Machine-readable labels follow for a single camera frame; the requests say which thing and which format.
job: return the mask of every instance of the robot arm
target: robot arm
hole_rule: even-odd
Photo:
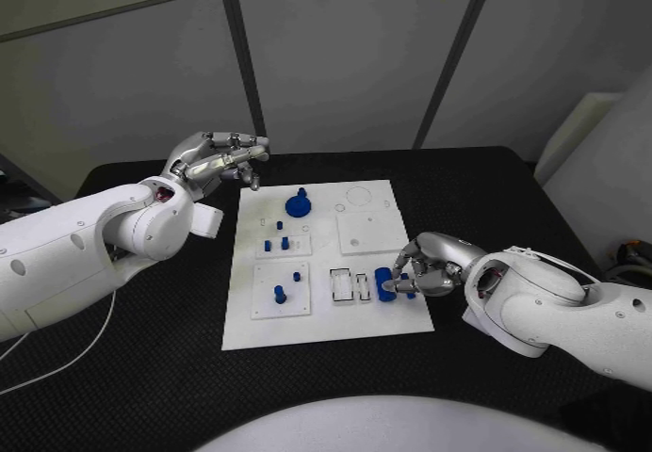
[[[221,180],[258,189],[248,160],[268,159],[267,145],[263,137],[196,133],[160,176],[0,226],[0,342],[88,307],[177,253],[189,233],[215,238],[222,213],[196,201]],[[111,261],[107,244],[127,255]]]
[[[463,319],[529,358],[550,345],[594,372],[652,391],[652,293],[600,282],[581,285],[542,253],[512,247],[485,253],[456,238],[423,233],[401,251],[387,290],[441,296],[464,286]],[[414,280],[400,280],[411,260]]]

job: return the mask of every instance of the white board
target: white board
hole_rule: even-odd
[[[252,192],[248,188],[242,190],[221,349],[270,347],[434,331],[428,307],[421,295],[417,295],[415,299],[408,299],[407,295],[398,295],[391,302],[378,300],[374,270],[381,266],[391,267],[397,258],[397,251],[385,251],[384,244],[400,242],[405,245],[408,243],[402,220],[395,220],[401,218],[401,213],[389,182],[362,181],[303,185],[313,210],[306,217],[293,218],[286,213],[286,201],[296,195],[299,187],[301,186],[264,186],[258,192]],[[343,255],[340,241],[352,231],[359,229],[361,225],[356,225],[352,220],[356,216],[353,215],[343,223],[339,222],[340,229],[345,224],[340,231],[338,216],[362,212],[374,214],[358,215],[364,221],[368,221],[368,218],[374,218],[374,221],[392,218],[394,226],[379,227],[378,231],[384,232],[374,233],[372,238],[365,238],[364,253]],[[276,227],[277,221],[283,221],[280,231]],[[278,237],[297,235],[310,239],[310,255],[299,256],[290,253],[286,257],[258,257],[265,240],[278,240]],[[278,306],[270,290],[274,282],[265,280],[267,289],[260,292],[260,282],[254,280],[255,267],[276,264],[280,268],[281,263],[307,264],[310,267],[306,281],[310,288],[310,314],[251,318],[255,313],[254,303],[260,308],[261,300],[265,299],[261,293],[270,292],[265,309],[273,310]],[[351,270],[355,295],[349,303],[333,302],[330,270],[339,268]],[[371,300],[361,299],[365,296],[361,297],[359,274],[366,275]],[[290,277],[288,273],[278,278]],[[293,289],[288,279],[284,280],[284,284]]]

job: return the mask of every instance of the white platform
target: white platform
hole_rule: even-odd
[[[263,187],[258,192],[247,188],[241,193],[222,350],[433,331],[421,295],[415,299],[400,295],[391,302],[378,300],[374,270],[392,266],[398,249],[408,243],[389,182],[303,185],[313,210],[306,217],[293,218],[284,206],[299,187]],[[276,229],[278,220],[284,223],[281,231]],[[261,257],[264,241],[280,243],[283,236],[310,240],[312,254],[293,253],[290,249],[286,257]],[[356,254],[342,255],[342,251]],[[293,283],[290,271],[278,276],[284,279],[280,282],[254,279],[254,271],[260,274],[261,266],[283,273],[281,267],[301,264],[310,269],[306,284]],[[355,287],[353,301],[339,305],[333,303],[330,279],[330,270],[336,268],[349,268]],[[371,300],[361,300],[356,277],[361,273],[366,274]],[[274,302],[274,285],[284,286],[287,306]],[[307,300],[301,295],[306,288]]]

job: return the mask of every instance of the black table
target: black table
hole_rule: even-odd
[[[79,196],[162,168],[101,166]],[[439,231],[488,251],[531,247],[597,275],[505,148],[274,155],[263,169],[264,186],[374,179],[391,181],[408,236]],[[428,300],[436,332],[222,352],[239,189],[222,184],[203,201],[225,213],[218,239],[190,235],[177,256],[118,290],[82,360],[0,399],[0,449],[188,450],[288,406],[368,394],[444,397],[563,425],[563,407],[617,385],[560,349],[531,360],[476,331],[460,318],[462,290]],[[78,355],[107,308],[108,299],[35,333],[0,364],[0,388]]]

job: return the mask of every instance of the black tablecloth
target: black tablecloth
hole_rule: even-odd
[[[79,196],[162,168],[162,161],[101,166]],[[261,173],[263,186],[388,179],[408,236],[439,231],[488,251],[531,247],[596,274],[505,148],[274,155]],[[87,356],[1,397],[3,450],[188,450],[270,412],[362,394],[446,397],[554,424],[561,407],[616,385],[560,349],[528,359],[463,323],[462,290],[428,300],[436,332],[222,352],[239,189],[222,184],[203,201],[224,211],[218,239],[190,235],[177,256],[118,290]],[[76,356],[107,308],[108,299],[30,336],[0,365],[0,388]]]

